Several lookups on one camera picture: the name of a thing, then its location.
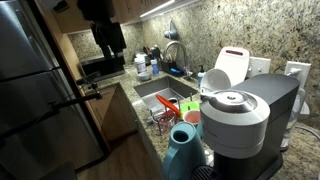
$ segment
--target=electrical outlet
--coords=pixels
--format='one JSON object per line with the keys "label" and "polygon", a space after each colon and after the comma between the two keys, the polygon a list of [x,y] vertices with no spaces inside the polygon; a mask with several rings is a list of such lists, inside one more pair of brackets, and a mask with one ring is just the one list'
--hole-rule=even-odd
{"label": "electrical outlet", "polygon": [[246,78],[252,78],[258,74],[268,74],[270,69],[271,59],[250,57],[249,68]]}
{"label": "electrical outlet", "polygon": [[300,88],[303,88],[306,81],[307,81],[309,71],[311,68],[311,64],[288,61],[287,66],[286,66],[286,70],[284,71],[284,74],[287,75],[290,71],[294,70],[293,68],[301,69],[301,71],[297,75],[297,79],[300,81]]}

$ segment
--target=dish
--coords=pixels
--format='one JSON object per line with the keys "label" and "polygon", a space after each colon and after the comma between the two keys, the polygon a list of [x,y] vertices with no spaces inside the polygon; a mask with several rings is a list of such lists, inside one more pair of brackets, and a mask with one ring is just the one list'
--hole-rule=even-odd
{"label": "dish", "polygon": [[139,77],[140,81],[147,81],[147,80],[151,79],[151,75],[152,75],[151,72],[146,71],[146,72],[139,73],[138,77]]}
{"label": "dish", "polygon": [[230,79],[223,70],[210,69],[200,83],[201,94],[211,94],[216,91],[226,90],[231,87]]}

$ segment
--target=faucet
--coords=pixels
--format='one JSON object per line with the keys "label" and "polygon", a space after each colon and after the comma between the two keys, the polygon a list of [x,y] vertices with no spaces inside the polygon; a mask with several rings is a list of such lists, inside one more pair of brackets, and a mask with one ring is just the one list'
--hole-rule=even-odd
{"label": "faucet", "polygon": [[187,52],[186,52],[186,47],[181,44],[179,41],[171,41],[167,44],[166,49],[163,52],[163,61],[166,62],[166,56],[167,56],[167,51],[169,49],[169,47],[173,44],[177,44],[180,45],[182,47],[182,51],[183,51],[183,60],[184,60],[184,66],[183,66],[183,72],[184,72],[184,79],[189,80],[190,76],[192,75],[192,73],[189,71],[189,65],[187,63]]}

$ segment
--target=under-cabinet light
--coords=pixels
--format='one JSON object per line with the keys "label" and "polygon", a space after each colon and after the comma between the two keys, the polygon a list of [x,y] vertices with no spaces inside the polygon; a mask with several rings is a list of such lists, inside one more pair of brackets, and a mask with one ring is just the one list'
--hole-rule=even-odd
{"label": "under-cabinet light", "polygon": [[166,3],[164,3],[164,4],[162,4],[162,5],[154,8],[154,9],[152,9],[151,11],[148,11],[148,12],[142,14],[140,17],[144,17],[144,16],[146,16],[146,15],[148,15],[148,14],[151,14],[151,13],[153,13],[153,12],[156,12],[156,11],[158,11],[159,9],[165,8],[165,7],[169,6],[170,4],[172,4],[172,3],[174,3],[174,2],[175,2],[175,0],[168,1],[168,2],[166,2]]}

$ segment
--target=orange cup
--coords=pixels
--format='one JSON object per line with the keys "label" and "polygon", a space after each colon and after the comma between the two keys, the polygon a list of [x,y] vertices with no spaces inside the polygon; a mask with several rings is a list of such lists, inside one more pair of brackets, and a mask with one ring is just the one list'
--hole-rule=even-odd
{"label": "orange cup", "polygon": [[200,111],[190,110],[183,114],[183,120],[193,125],[197,125],[200,121]]}

